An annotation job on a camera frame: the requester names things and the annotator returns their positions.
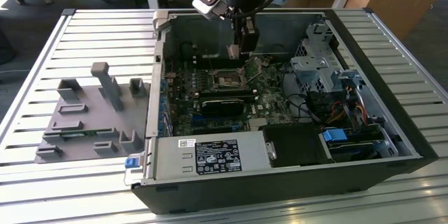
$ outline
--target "blue latch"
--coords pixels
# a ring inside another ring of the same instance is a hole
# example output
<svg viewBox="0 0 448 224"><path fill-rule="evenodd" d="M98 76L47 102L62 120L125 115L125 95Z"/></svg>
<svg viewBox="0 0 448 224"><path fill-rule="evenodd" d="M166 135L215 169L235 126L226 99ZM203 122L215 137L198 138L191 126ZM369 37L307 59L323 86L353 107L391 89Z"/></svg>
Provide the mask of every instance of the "blue latch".
<svg viewBox="0 0 448 224"><path fill-rule="evenodd" d="M342 129L330 129L326 130L323 133L325 141L343 141L346 140L346 135Z"/></svg>
<svg viewBox="0 0 448 224"><path fill-rule="evenodd" d="M126 169L129 168L138 168L139 167L139 158L137 157L127 157L127 159L125 160L125 163L123 163L123 167Z"/></svg>

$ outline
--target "metal table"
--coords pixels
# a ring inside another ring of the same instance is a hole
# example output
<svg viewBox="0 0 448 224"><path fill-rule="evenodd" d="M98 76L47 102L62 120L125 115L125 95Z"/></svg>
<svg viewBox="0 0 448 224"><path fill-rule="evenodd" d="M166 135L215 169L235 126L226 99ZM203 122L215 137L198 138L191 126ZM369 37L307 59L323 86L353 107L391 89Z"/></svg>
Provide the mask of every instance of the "metal table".
<svg viewBox="0 0 448 224"><path fill-rule="evenodd" d="M94 61L126 83L150 80L151 10L65 12L0 125L1 223L402 223L448 216L448 95L374 14L338 10L439 160L358 193L155 216L122 183L123 158L33 164L59 78L83 85ZM339 52L349 66L351 61Z"/></svg>

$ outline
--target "circuit board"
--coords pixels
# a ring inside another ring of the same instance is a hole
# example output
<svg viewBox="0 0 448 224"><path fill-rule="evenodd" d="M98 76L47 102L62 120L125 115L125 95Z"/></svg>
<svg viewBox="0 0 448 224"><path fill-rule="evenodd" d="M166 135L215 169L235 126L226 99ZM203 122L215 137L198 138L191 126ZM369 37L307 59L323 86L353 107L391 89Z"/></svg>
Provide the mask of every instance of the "circuit board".
<svg viewBox="0 0 448 224"><path fill-rule="evenodd" d="M173 68L167 66L171 69L166 82L173 135L253 131L265 124L290 123L293 117L279 89L281 65L269 64L267 58L253 57L237 69L199 70L186 61ZM254 99L243 102L238 115L203 117L199 110L203 100L197 99L198 90L205 94L250 91Z"/></svg>

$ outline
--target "white label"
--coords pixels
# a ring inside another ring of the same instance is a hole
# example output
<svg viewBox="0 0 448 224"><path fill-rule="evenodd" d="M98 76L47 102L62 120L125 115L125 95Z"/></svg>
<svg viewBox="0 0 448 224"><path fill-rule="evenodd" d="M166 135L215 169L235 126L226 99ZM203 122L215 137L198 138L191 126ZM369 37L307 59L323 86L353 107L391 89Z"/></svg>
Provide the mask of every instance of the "white label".
<svg viewBox="0 0 448 224"><path fill-rule="evenodd" d="M178 148L194 147L195 139L178 139Z"/></svg>

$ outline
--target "power supply label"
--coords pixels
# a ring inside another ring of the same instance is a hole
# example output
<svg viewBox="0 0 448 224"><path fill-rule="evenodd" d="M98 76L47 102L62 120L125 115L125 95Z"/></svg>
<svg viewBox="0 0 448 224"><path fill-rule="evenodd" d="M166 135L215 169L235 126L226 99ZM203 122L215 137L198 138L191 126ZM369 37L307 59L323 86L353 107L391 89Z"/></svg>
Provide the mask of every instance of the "power supply label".
<svg viewBox="0 0 448 224"><path fill-rule="evenodd" d="M198 175L242 170L235 140L195 143L194 151L195 173Z"/></svg>

